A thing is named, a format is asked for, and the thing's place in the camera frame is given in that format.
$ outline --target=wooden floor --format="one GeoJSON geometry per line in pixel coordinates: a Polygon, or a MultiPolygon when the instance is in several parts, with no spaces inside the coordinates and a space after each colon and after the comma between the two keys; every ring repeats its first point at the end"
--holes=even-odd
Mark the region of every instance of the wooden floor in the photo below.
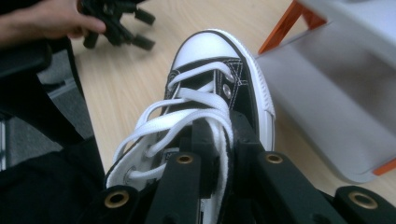
{"type": "MultiPolygon", "coordinates": [[[[207,28],[225,30],[253,54],[270,34],[290,0],[149,0],[141,7],[156,16],[152,27],[132,16],[122,23],[133,33],[156,41],[152,51],[133,46],[115,48],[104,38],[95,49],[74,41],[78,71],[105,169],[118,144],[134,130],[140,114],[163,98],[169,68],[182,42],[207,28]]],[[[305,29],[298,21],[290,31],[305,29]]],[[[335,175],[279,108],[276,150],[286,153],[318,189],[334,194],[350,185],[335,175]]],[[[396,171],[361,185],[396,204],[396,171]]]]}

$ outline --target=black and white sneaker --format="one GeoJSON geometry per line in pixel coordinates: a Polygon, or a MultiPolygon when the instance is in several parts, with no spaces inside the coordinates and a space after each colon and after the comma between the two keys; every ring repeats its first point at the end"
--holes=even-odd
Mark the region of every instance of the black and white sneaker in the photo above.
{"type": "Polygon", "coordinates": [[[164,100],[148,107],[134,132],[117,149],[106,186],[128,185],[141,190],[152,179],[160,179],[166,165],[161,160],[163,153],[178,151],[171,143],[194,120],[205,119],[219,153],[219,179],[210,199],[203,200],[203,223],[218,223],[230,176],[228,155],[233,151],[231,110],[247,117],[266,150],[274,149],[274,107],[253,56],[224,31],[192,35],[173,62],[164,100]],[[149,120],[157,108],[163,112],[149,120]],[[134,144],[124,151],[130,142],[134,144]]]}

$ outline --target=white shoelace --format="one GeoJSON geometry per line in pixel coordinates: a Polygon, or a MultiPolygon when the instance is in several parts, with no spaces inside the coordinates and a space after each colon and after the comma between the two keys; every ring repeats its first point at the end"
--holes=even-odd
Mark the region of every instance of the white shoelace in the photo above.
{"type": "MultiPolygon", "coordinates": [[[[191,125],[196,119],[205,118],[209,124],[209,127],[214,134],[215,147],[225,148],[226,138],[225,133],[228,136],[230,147],[233,148],[233,129],[230,120],[229,107],[226,102],[218,95],[215,94],[215,82],[210,81],[198,90],[191,90],[187,88],[180,88],[179,82],[190,77],[200,76],[204,72],[220,70],[223,74],[231,76],[230,68],[224,63],[208,63],[206,65],[194,68],[187,72],[177,75],[171,82],[169,82],[167,88],[172,90],[177,84],[176,97],[175,99],[163,100],[149,106],[145,112],[141,115],[136,123],[134,132],[125,138],[116,150],[113,157],[113,162],[116,162],[124,153],[125,147],[130,143],[136,141],[138,138],[148,134],[162,132],[168,130],[167,134],[159,142],[150,146],[146,151],[146,156],[151,158],[158,152],[163,150],[175,136],[187,125],[191,125]],[[207,105],[207,108],[191,108],[178,110],[172,113],[164,114],[155,119],[149,120],[150,114],[158,108],[170,105],[180,105],[194,101],[207,105]]],[[[161,177],[165,164],[146,171],[132,171],[129,174],[131,179],[151,179],[161,177]]]]}

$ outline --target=black pants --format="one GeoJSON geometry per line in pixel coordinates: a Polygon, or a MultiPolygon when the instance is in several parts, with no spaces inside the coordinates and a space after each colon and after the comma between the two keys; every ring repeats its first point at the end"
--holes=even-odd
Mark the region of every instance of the black pants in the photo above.
{"type": "Polygon", "coordinates": [[[104,175],[93,138],[0,172],[0,223],[76,223],[104,175]]]}

